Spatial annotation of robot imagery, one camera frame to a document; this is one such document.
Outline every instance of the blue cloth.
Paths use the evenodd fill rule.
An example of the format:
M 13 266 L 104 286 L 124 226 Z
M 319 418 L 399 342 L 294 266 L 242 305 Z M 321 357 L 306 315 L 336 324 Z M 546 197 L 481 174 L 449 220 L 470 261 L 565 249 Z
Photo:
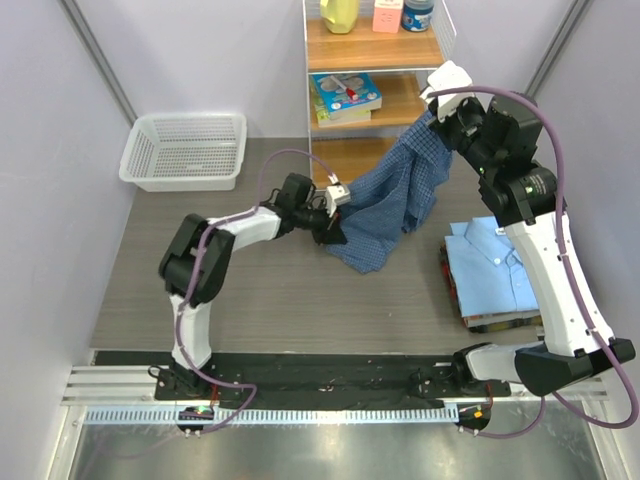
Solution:
M 427 127 L 429 118 L 427 111 L 373 170 L 349 185 L 351 202 L 340 208 L 347 244 L 327 250 L 360 273 L 384 266 L 402 233 L 425 221 L 436 187 L 449 178 L 451 152 Z
M 522 259 L 494 217 L 452 223 L 445 237 L 463 317 L 538 310 Z

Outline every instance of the shelf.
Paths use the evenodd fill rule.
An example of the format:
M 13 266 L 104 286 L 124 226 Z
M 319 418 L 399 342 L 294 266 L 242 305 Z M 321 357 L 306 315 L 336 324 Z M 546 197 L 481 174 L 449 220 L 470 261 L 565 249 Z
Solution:
M 335 35 L 324 20 L 307 20 L 309 72 L 437 68 L 444 63 L 432 28 L 426 32 L 377 33 L 371 17 L 359 18 L 346 35 Z
M 372 170 L 395 142 L 395 138 L 314 140 L 311 149 L 329 165 L 342 183 L 348 184 Z M 319 189 L 329 185 L 325 170 L 316 162 L 313 162 L 313 182 Z
M 411 125 L 422 115 L 424 104 L 418 96 L 420 88 L 415 75 L 376 75 L 372 79 L 382 94 L 382 108 L 371 112 L 371 120 L 320 128 L 312 104 L 310 108 L 311 130 L 325 132 L 356 128 L 398 127 Z

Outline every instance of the pink box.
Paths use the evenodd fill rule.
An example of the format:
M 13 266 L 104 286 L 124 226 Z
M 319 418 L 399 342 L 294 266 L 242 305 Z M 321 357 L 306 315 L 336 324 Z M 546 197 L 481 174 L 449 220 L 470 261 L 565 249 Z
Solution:
M 397 33 L 402 19 L 402 0 L 376 0 L 373 10 L 373 31 Z

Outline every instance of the white wall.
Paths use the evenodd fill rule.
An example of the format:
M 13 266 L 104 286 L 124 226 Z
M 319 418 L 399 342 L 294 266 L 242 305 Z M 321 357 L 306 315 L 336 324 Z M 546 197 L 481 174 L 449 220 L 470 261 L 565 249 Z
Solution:
M 138 115 L 241 112 L 307 135 L 302 0 L 79 0 Z
M 578 254 L 596 300 L 616 335 L 640 349 L 640 42 L 636 0 L 593 2 L 538 102 L 565 150 L 567 201 Z M 548 146 L 538 155 L 552 161 Z M 640 360 L 626 365 L 640 390 Z M 617 418 L 629 405 L 619 381 Z M 621 432 L 640 478 L 640 425 Z
M 458 31 L 452 60 L 477 85 L 524 91 L 568 0 L 446 0 Z
M 133 191 L 128 126 L 57 2 L 0 2 L 0 464 L 44 478 Z

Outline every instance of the book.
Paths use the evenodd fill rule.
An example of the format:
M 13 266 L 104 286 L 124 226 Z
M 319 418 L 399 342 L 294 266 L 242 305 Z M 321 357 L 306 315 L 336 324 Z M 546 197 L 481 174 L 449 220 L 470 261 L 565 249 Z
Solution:
M 366 73 L 311 75 L 311 79 L 332 120 L 382 107 L 382 94 Z M 340 83 L 355 97 L 350 97 Z
M 439 253 L 440 267 L 445 282 L 449 287 L 449 296 L 456 310 L 460 313 L 460 304 L 458 301 L 458 292 L 456 284 L 449 268 L 449 257 L 447 256 L 447 247 L 443 243 L 440 246 Z M 474 333 L 489 333 L 501 330 L 509 330 L 512 328 L 524 327 L 529 325 L 541 326 L 542 317 L 539 310 L 531 310 L 526 312 L 506 312 L 488 315 L 473 315 L 461 317 L 465 327 Z
M 329 116 L 329 110 L 322 101 L 320 95 L 316 91 L 315 86 L 310 85 L 311 88 L 311 101 L 313 103 L 313 109 L 315 111 L 316 118 L 318 119 L 318 126 L 320 128 L 334 127 L 337 125 L 348 125 L 349 123 L 367 122 L 371 120 L 371 110 L 361 110 L 359 112 L 346 115 L 341 118 L 331 119 Z

